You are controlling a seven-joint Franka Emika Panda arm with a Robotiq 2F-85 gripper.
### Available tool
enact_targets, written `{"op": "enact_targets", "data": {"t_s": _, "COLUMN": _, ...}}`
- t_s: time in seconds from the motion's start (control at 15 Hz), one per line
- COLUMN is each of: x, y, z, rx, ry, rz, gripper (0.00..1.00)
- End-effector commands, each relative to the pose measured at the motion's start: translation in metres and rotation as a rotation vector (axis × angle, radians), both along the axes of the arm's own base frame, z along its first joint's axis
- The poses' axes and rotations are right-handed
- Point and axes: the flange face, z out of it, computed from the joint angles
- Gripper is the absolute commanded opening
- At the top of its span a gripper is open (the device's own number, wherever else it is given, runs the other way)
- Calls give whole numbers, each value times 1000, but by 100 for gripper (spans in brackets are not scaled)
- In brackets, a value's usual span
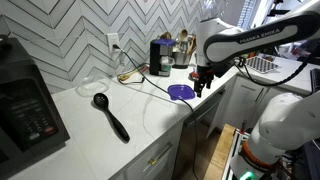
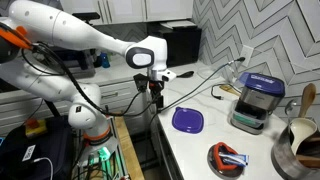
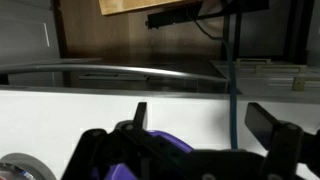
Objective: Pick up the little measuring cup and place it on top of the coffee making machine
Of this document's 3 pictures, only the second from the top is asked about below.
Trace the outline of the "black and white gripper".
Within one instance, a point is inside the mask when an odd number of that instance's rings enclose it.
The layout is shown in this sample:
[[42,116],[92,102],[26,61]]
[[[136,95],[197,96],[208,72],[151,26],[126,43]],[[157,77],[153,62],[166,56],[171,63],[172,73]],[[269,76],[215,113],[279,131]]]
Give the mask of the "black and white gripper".
[[139,92],[145,92],[147,89],[159,91],[157,94],[156,107],[163,108],[164,99],[161,91],[164,89],[164,83],[175,79],[176,74],[170,70],[165,70],[152,73],[151,75],[138,73],[134,75],[133,78]]

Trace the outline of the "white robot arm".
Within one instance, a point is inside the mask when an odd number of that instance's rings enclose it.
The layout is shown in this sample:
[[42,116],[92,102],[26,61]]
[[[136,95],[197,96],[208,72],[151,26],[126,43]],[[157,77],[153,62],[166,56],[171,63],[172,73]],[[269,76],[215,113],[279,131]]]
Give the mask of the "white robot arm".
[[45,43],[69,50],[98,49],[123,56],[134,69],[145,68],[152,81],[170,81],[176,75],[167,69],[167,42],[149,36],[140,42],[125,42],[106,35],[82,20],[56,8],[31,0],[15,0],[1,19],[0,77],[11,85],[47,101],[71,103],[68,122],[83,131],[89,141],[81,159],[113,154],[118,140],[112,134],[112,114],[100,108],[101,91],[96,84],[74,80],[71,73],[55,75],[43,65],[31,68],[18,58],[21,50],[49,51]]

